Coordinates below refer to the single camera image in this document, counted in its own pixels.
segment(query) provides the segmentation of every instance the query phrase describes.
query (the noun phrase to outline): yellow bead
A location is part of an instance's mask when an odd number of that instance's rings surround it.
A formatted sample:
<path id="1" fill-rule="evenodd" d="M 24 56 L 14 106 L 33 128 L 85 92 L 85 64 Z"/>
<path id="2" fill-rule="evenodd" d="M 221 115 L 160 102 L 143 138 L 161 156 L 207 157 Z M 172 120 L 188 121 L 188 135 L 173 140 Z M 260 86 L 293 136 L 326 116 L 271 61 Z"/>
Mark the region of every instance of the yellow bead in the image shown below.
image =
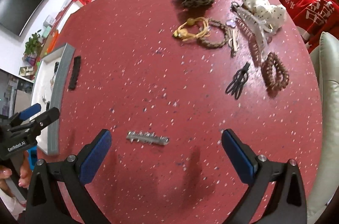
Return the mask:
<path id="1" fill-rule="evenodd" d="M 195 24 L 194 19 L 189 18 L 189 19 L 187 20 L 187 25 L 192 26 L 192 25 L 194 25 L 194 24 Z"/>

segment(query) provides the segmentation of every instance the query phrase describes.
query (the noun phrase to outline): leather chair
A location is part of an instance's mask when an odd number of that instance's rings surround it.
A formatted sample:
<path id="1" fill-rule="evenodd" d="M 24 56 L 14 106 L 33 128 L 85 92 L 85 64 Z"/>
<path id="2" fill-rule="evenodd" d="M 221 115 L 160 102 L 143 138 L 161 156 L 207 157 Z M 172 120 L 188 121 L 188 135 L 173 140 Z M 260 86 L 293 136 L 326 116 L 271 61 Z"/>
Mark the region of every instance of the leather chair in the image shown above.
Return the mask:
<path id="1" fill-rule="evenodd" d="M 339 40 L 323 32 L 310 57 L 322 100 L 323 137 L 316 180 L 307 200 L 307 224 L 330 224 L 330 218 L 339 217 Z"/>

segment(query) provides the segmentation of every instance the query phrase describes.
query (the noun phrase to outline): brown spiral hair tie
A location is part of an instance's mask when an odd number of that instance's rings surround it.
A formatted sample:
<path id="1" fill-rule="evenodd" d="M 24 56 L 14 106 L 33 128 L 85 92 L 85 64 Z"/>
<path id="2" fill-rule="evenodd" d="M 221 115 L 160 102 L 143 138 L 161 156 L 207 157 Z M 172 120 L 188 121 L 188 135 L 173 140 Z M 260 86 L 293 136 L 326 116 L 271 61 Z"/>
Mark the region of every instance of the brown spiral hair tie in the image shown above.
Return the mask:
<path id="1" fill-rule="evenodd" d="M 273 66 L 276 69 L 276 80 L 273 78 Z M 267 88 L 282 90 L 289 84 L 289 73 L 275 53 L 270 52 L 262 64 L 262 72 Z"/>

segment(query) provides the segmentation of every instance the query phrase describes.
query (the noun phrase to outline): speckled tabletop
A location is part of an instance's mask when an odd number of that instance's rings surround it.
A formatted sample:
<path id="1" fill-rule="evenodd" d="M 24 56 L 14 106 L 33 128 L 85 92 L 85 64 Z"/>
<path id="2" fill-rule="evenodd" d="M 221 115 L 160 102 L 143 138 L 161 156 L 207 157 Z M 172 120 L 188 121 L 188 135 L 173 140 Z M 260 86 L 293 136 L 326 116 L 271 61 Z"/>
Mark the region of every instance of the speckled tabletop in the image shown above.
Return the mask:
<path id="1" fill-rule="evenodd" d="M 270 160 L 295 158 L 309 193 L 321 151 L 321 103 L 292 20 L 287 18 L 269 46 L 290 74 L 288 87 L 274 98 L 244 37 L 233 59 L 227 46 L 207 50 L 172 37 L 188 17 L 233 18 L 231 1 L 185 11 L 177 0 L 97 0 L 72 14 L 63 28 L 59 44 L 74 46 L 82 64 L 76 90 L 65 88 L 63 95 L 60 155 L 43 157 L 64 160 L 109 129 L 113 145 L 86 187 L 112 223 L 222 223 L 246 190 L 220 144 L 226 128 Z M 249 80 L 236 101 L 225 89 L 247 61 Z M 131 143 L 128 130 L 153 131 L 170 143 Z"/>

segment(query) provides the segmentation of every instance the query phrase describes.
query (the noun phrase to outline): potted plant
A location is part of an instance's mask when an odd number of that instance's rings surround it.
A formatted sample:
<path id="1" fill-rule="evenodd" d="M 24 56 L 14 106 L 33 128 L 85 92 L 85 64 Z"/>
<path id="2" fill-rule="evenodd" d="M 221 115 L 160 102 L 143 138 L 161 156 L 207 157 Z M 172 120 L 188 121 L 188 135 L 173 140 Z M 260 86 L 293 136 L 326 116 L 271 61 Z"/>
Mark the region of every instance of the potted plant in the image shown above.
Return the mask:
<path id="1" fill-rule="evenodd" d="M 38 30 L 36 33 L 32 34 L 25 44 L 24 60 L 30 65 L 35 64 L 38 52 L 41 49 L 41 43 L 39 41 L 41 38 L 41 35 L 39 34 L 40 31 L 41 30 Z"/>

